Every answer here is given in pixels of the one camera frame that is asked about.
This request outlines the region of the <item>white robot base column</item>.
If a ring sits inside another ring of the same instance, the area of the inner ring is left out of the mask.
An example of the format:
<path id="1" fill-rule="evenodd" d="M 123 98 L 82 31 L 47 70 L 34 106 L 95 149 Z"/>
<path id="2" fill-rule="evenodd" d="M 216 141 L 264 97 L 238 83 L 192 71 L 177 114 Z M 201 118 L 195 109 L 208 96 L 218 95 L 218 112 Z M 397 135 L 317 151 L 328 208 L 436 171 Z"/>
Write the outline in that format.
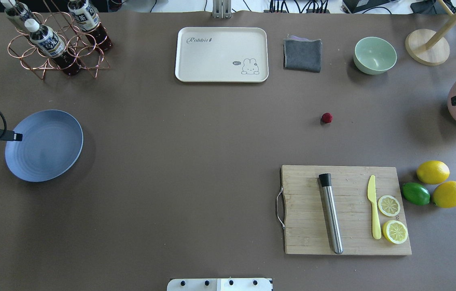
<path id="1" fill-rule="evenodd" d="M 175 278 L 167 291 L 272 291 L 271 278 Z"/>

